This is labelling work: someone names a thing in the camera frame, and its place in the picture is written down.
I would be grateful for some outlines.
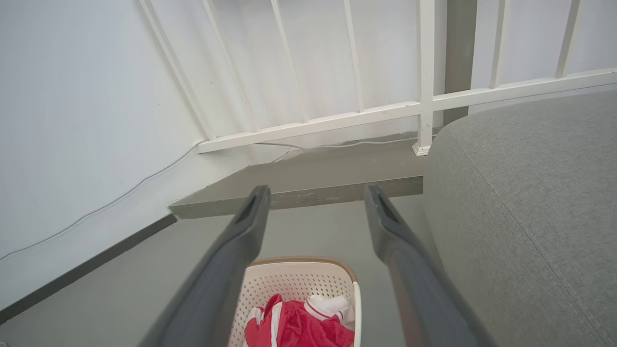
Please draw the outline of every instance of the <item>wire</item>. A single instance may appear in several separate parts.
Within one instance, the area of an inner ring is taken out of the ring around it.
[[[375,141],[361,141],[361,142],[352,143],[352,144],[341,144],[341,145],[338,145],[338,146],[336,146],[336,145],[335,145],[335,146],[317,146],[317,147],[308,147],[308,148],[306,148],[306,147],[296,146],[296,145],[294,145],[294,144],[284,144],[284,143],[259,142],[259,143],[256,143],[256,144],[269,144],[269,145],[271,145],[271,146],[285,146],[285,147],[293,147],[293,148],[298,148],[298,149],[302,149],[302,150],[304,150],[304,151],[307,151],[307,150],[309,150],[309,149],[317,149],[317,148],[343,148],[343,147],[353,147],[353,146],[358,146],[359,144],[388,144],[388,143],[395,143],[395,142],[408,141],[408,140],[415,140],[415,139],[417,139],[417,137],[412,137],[412,138],[402,138],[402,139],[399,139],[399,140],[384,141],[384,142],[375,142]],[[28,249],[28,248],[32,248],[32,247],[34,247],[34,246],[36,246],[36,245],[40,245],[41,243],[43,243],[43,242],[45,242],[45,241],[47,241],[47,240],[50,240],[50,239],[52,239],[52,238],[54,238],[54,237],[56,237],[56,236],[58,236],[58,235],[62,234],[63,232],[66,232],[68,229],[70,229],[70,228],[74,227],[77,223],[81,222],[81,221],[82,221],[82,220],[84,220],[85,218],[87,218],[87,217],[89,217],[89,216],[91,216],[91,215],[93,215],[93,214],[95,214],[95,213],[97,213],[97,212],[99,212],[99,211],[101,211],[101,210],[103,210],[103,209],[106,209],[107,207],[109,207],[109,206],[111,206],[111,205],[115,204],[117,201],[119,201],[119,200],[121,200],[122,198],[124,198],[125,196],[127,196],[127,195],[128,195],[129,193],[131,193],[133,190],[137,189],[137,187],[141,186],[141,185],[142,185],[145,181],[148,181],[150,178],[155,177],[155,176],[157,176],[158,174],[161,174],[162,172],[166,171],[167,169],[169,169],[169,168],[171,168],[172,166],[174,166],[175,164],[177,164],[179,161],[181,161],[182,159],[184,159],[184,157],[186,157],[187,155],[189,155],[189,153],[190,153],[190,152],[192,152],[192,151],[193,151],[193,149],[195,149],[195,147],[199,146],[200,144],[202,144],[202,143],[204,143],[204,142],[205,142],[205,141],[200,141],[200,142],[198,142],[198,143],[194,144],[194,145],[191,147],[191,149],[189,149],[186,153],[184,153],[181,157],[179,157],[178,159],[176,159],[174,162],[172,162],[171,164],[167,165],[167,166],[166,166],[166,167],[164,167],[163,169],[161,169],[161,170],[159,170],[159,171],[157,171],[157,172],[153,173],[152,175],[150,175],[150,176],[148,176],[148,177],[144,178],[144,179],[143,179],[143,180],[141,180],[139,183],[137,183],[137,185],[135,185],[134,187],[132,187],[131,189],[129,189],[128,191],[126,191],[126,193],[124,193],[124,194],[120,195],[119,197],[117,197],[116,199],[114,199],[113,201],[111,201],[110,203],[108,203],[108,204],[106,204],[106,205],[104,205],[104,206],[102,206],[102,207],[99,207],[99,208],[97,208],[96,210],[94,210],[94,211],[92,211],[92,212],[90,212],[90,213],[87,213],[87,214],[85,214],[85,215],[81,216],[79,219],[77,219],[76,221],[74,221],[74,222],[73,222],[71,225],[69,225],[68,227],[66,227],[66,228],[64,228],[64,229],[62,229],[62,230],[60,230],[59,232],[57,232],[57,233],[55,233],[55,234],[53,234],[53,235],[51,235],[51,236],[49,236],[49,237],[47,237],[47,238],[45,238],[45,239],[43,239],[43,240],[39,241],[39,242],[33,243],[33,244],[32,244],[32,245],[30,245],[30,246],[27,246],[27,247],[24,247],[24,248],[21,248],[21,249],[17,249],[17,250],[15,250],[15,251],[12,251],[12,252],[10,252],[10,253],[6,254],[5,256],[3,256],[2,258],[0,258],[0,261],[2,261],[3,259],[5,259],[6,257],[10,256],[11,254],[15,254],[15,253],[18,253],[18,252],[24,251],[24,250],[26,250],[26,249]]]
[[[2,258],[0,258],[0,261],[2,261],[4,258],[6,258],[6,257],[10,256],[11,254],[15,254],[15,253],[17,253],[17,252],[24,251],[24,250],[26,250],[26,249],[28,249],[28,248],[32,248],[32,247],[34,247],[34,246],[36,246],[36,245],[40,245],[41,243],[43,243],[43,242],[45,242],[45,241],[47,241],[47,240],[50,240],[51,238],[54,238],[54,237],[56,237],[56,236],[60,235],[61,233],[63,233],[63,232],[65,232],[65,231],[67,231],[68,229],[70,229],[71,227],[73,227],[75,224],[77,224],[77,223],[81,222],[81,221],[82,221],[83,219],[85,219],[86,217],[88,217],[88,216],[90,216],[90,215],[93,215],[93,214],[95,214],[95,213],[97,213],[97,212],[99,212],[99,211],[101,211],[101,210],[103,210],[103,209],[105,209],[105,208],[107,208],[107,207],[109,207],[109,206],[113,205],[116,201],[118,201],[118,200],[120,200],[120,199],[124,198],[126,195],[128,195],[129,193],[131,193],[133,190],[137,189],[137,187],[139,187],[140,185],[142,185],[145,181],[149,180],[150,178],[152,178],[152,177],[154,177],[154,176],[156,176],[156,175],[158,175],[158,174],[161,174],[163,171],[166,171],[166,170],[167,170],[167,169],[169,169],[170,167],[174,166],[177,162],[179,162],[180,160],[184,159],[184,157],[186,157],[187,155],[189,155],[189,153],[190,153],[190,152],[192,152],[192,151],[193,151],[193,149],[195,149],[195,147],[197,147],[198,145],[200,145],[201,143],[204,143],[204,142],[205,142],[205,141],[200,141],[200,142],[198,142],[198,143],[194,144],[194,145],[193,145],[193,147],[191,147],[191,149],[189,149],[186,153],[184,153],[184,155],[182,155],[181,157],[179,157],[178,159],[176,159],[176,161],[174,161],[174,162],[172,162],[171,164],[167,165],[164,169],[159,170],[159,171],[157,171],[157,172],[153,173],[152,175],[150,175],[150,176],[148,176],[148,177],[144,178],[144,179],[143,179],[143,180],[141,180],[139,183],[137,183],[137,185],[135,185],[134,187],[132,187],[131,189],[129,189],[126,193],[124,193],[124,194],[120,195],[119,197],[117,197],[117,198],[116,198],[115,200],[113,200],[111,203],[108,203],[108,204],[106,204],[105,206],[99,207],[99,208],[97,208],[96,210],[94,210],[94,211],[92,211],[92,212],[90,212],[90,213],[88,213],[88,214],[85,214],[85,215],[81,216],[78,220],[74,221],[74,222],[73,222],[73,224],[69,225],[68,227],[66,227],[66,228],[64,228],[64,229],[62,229],[62,230],[60,230],[59,232],[57,232],[57,233],[55,233],[55,234],[53,234],[53,235],[51,235],[51,236],[49,236],[49,237],[47,237],[47,238],[45,238],[45,239],[43,239],[43,240],[39,241],[39,242],[37,242],[37,243],[34,243],[34,244],[32,244],[32,245],[30,245],[30,246],[27,246],[27,247],[24,247],[24,248],[22,248],[22,249],[18,249],[18,250],[16,250],[16,251],[12,251],[12,252],[10,252],[9,254],[7,254],[7,255],[3,256]]]
[[[270,144],[272,146],[293,147],[293,148],[301,149],[303,151],[308,151],[309,149],[317,149],[317,148],[343,148],[343,147],[358,146],[359,144],[388,144],[388,143],[403,142],[403,141],[416,140],[416,139],[417,139],[417,137],[401,138],[399,140],[383,141],[383,142],[361,141],[361,142],[356,142],[356,143],[352,143],[352,144],[339,144],[339,145],[334,145],[334,146],[317,146],[317,147],[300,147],[300,146],[296,146],[294,144],[274,143],[274,142],[259,142],[259,143],[256,143],[256,144]]]

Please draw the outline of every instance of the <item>white wall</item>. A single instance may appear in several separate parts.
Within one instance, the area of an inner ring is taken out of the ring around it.
[[[353,110],[342,1],[282,3],[311,116]],[[296,121],[269,1],[215,5],[262,126]],[[214,131],[246,130],[201,0],[154,7]],[[443,75],[445,0],[437,8]],[[352,12],[366,106],[414,99],[415,4],[354,1]],[[202,140],[137,0],[3,1],[0,47],[0,257],[114,200]],[[289,140],[315,146],[415,127],[411,117]],[[0,309],[163,217],[174,200],[284,152],[248,146],[189,155],[69,231],[1,260]]]
[[[563,41],[570,0],[510,1],[510,18],[505,28],[505,52],[502,83],[553,77]],[[491,78],[495,46],[498,0],[478,0],[476,42],[471,74],[471,88],[485,88]],[[614,0],[581,1],[579,26],[575,33],[572,56],[566,72],[582,72],[617,66],[617,2]],[[564,91],[528,98],[470,106],[469,113],[520,102],[557,98],[615,89],[608,85],[583,90]]]
[[[0,4],[0,257],[57,233],[202,140],[134,1]],[[62,236],[0,261],[0,309],[283,148],[190,155]]]

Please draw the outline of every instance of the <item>red and white garment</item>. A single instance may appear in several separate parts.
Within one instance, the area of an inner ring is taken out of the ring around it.
[[[283,301],[280,294],[265,307],[251,309],[244,328],[245,347],[349,347],[354,332],[343,326],[354,312],[344,297]]]

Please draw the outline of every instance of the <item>fabric upholstery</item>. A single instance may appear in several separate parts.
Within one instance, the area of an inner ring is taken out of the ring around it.
[[[451,123],[424,203],[445,272],[498,345],[617,343],[617,92]]]

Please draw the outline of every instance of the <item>white plastic basket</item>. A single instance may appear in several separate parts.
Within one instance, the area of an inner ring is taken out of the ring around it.
[[[252,263],[244,273],[229,347],[242,347],[249,311],[265,306],[277,293],[286,301],[304,301],[313,294],[324,298],[344,295],[355,312],[355,322],[346,326],[354,331],[354,347],[360,347],[362,304],[358,281],[349,266],[322,257],[279,257]]]

